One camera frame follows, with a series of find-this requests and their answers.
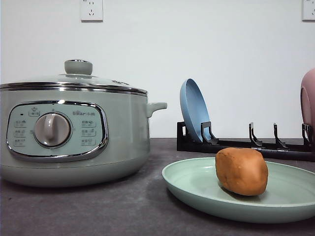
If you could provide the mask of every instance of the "electrical socket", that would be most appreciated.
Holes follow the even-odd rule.
[[[315,21],[315,0],[303,0],[303,21]]]
[[[80,0],[81,21],[103,21],[103,0]]]

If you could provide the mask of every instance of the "dark gray countertop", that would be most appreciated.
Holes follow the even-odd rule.
[[[1,236],[314,236],[315,217],[287,224],[250,224],[214,217],[175,198],[161,171],[183,159],[214,154],[176,151],[176,139],[151,139],[137,173],[72,188],[32,188],[1,180]],[[315,172],[315,162],[267,159]]]

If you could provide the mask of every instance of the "glass lid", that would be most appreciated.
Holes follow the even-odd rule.
[[[135,88],[125,82],[99,78],[93,76],[91,62],[81,59],[66,60],[64,62],[65,74],[56,76],[42,76],[27,82],[3,84],[1,89],[31,88],[31,87],[68,87],[82,89],[113,89],[147,94],[148,92]]]

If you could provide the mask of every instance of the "green plate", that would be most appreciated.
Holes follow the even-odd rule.
[[[286,223],[315,216],[315,173],[266,162],[266,191],[242,196],[225,190],[216,175],[215,158],[174,162],[162,175],[182,202],[218,217],[251,223]]]

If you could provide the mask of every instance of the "pink object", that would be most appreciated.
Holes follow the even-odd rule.
[[[303,123],[315,129],[315,68],[306,73],[301,84]]]

